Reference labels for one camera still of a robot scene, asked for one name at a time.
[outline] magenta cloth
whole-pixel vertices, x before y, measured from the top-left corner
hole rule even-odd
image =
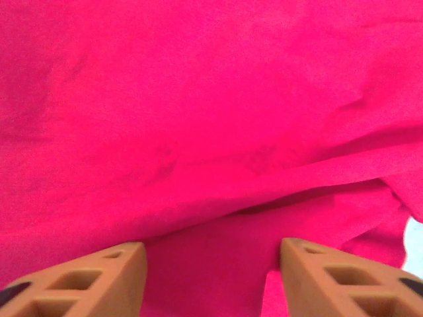
[[[141,315],[287,316],[296,236],[400,267],[423,1],[0,2],[0,286],[144,241]]]

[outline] rectangular hole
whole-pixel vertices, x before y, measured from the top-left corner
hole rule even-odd
[[[113,252],[113,253],[111,253],[111,254],[109,254],[107,256],[103,256],[103,258],[106,258],[106,259],[116,259],[116,258],[119,258],[122,255],[122,253],[123,253],[122,251]]]
[[[13,317],[62,317],[76,303],[70,299],[37,300]]]
[[[395,297],[358,296],[354,302],[371,317],[419,317],[421,314],[411,309]]]
[[[407,277],[401,277],[399,281],[407,286],[411,291],[415,292],[417,295],[423,298],[423,283],[420,281],[415,281]]]
[[[31,284],[31,282],[23,282],[0,291],[0,308],[25,291]]]
[[[326,266],[325,271],[341,285],[380,285],[368,272],[353,266]]]
[[[307,252],[307,253],[311,253],[311,254],[323,254],[322,251],[316,249],[316,248],[312,248],[310,246],[303,246],[303,249]]]
[[[72,271],[62,275],[48,289],[78,289],[86,290],[101,275],[101,271],[97,269],[81,269]]]

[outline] pink fabric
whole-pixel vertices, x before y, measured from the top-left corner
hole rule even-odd
[[[287,316],[297,236],[399,267],[423,2],[0,2],[0,263],[145,241],[142,316]]]

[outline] orange plastic part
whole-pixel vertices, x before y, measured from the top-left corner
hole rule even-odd
[[[423,281],[400,269],[297,238],[280,263],[291,317],[423,316]]]
[[[138,317],[146,275],[142,243],[114,246],[14,281],[0,317]]]

